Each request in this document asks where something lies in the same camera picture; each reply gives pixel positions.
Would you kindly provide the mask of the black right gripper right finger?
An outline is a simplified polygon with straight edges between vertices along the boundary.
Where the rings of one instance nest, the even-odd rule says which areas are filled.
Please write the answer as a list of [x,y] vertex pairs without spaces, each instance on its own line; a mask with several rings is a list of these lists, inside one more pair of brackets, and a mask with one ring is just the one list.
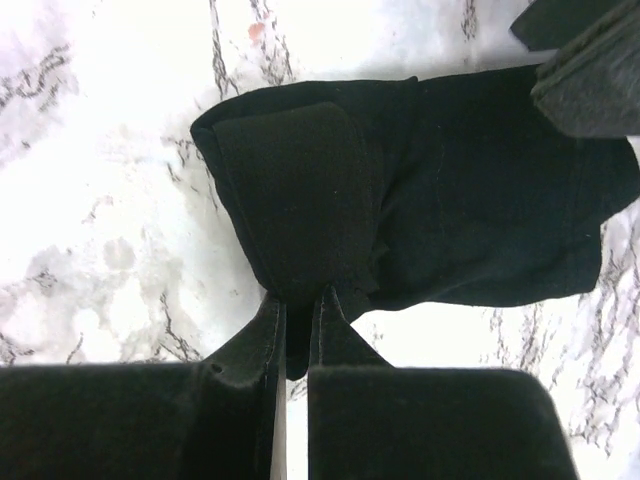
[[554,403],[528,373],[396,368],[327,287],[308,370],[312,479],[529,479],[577,475]]

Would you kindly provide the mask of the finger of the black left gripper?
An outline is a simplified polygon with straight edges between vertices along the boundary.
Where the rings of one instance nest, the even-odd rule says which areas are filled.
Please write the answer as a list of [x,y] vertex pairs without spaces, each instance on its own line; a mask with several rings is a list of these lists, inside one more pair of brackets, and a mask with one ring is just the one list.
[[639,134],[639,11],[613,9],[537,70],[534,105],[575,138]]
[[529,50],[635,48],[634,10],[634,1],[533,1],[510,31]]

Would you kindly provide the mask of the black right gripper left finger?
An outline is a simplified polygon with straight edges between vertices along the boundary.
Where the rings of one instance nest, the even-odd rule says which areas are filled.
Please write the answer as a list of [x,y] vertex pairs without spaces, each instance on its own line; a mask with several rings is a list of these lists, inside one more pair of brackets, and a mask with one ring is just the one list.
[[286,309],[192,363],[1,372],[5,479],[282,479]]

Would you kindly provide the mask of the black underwear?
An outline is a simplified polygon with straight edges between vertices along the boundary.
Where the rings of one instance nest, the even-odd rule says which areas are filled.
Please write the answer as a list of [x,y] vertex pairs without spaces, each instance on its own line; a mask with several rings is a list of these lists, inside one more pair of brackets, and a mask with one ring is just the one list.
[[521,66],[263,88],[190,133],[304,376],[314,304],[349,320],[423,302],[514,307],[591,291],[600,227],[639,195],[624,138],[563,135]]

